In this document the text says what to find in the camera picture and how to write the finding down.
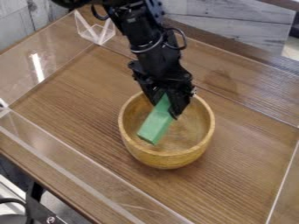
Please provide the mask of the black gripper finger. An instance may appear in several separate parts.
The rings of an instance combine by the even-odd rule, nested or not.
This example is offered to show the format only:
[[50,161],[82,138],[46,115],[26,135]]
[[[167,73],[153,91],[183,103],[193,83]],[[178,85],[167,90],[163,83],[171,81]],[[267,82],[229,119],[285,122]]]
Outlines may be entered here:
[[157,105],[166,93],[166,84],[162,80],[143,80],[141,88],[150,102]]
[[169,112],[174,119],[178,119],[191,103],[193,90],[191,89],[169,89],[167,96],[171,103]]

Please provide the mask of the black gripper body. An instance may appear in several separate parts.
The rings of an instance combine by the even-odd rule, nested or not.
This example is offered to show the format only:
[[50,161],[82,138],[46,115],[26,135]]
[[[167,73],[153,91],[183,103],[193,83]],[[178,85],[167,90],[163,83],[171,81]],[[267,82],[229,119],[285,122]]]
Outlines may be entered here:
[[193,75],[182,65],[182,48],[177,38],[135,38],[130,50],[137,56],[129,64],[135,81],[163,81],[169,89],[191,89]]

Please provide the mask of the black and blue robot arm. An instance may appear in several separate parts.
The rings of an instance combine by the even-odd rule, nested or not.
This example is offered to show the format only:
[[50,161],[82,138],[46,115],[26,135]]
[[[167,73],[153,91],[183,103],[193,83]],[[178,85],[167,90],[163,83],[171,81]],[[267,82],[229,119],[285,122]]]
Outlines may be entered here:
[[106,15],[127,37],[130,51],[137,59],[129,63],[134,79],[153,104],[167,98],[167,112],[177,118],[182,115],[194,96],[193,75],[183,68],[182,50],[175,34],[178,28],[165,24],[165,9],[159,0],[52,0],[60,7],[75,10],[84,5],[100,5]]

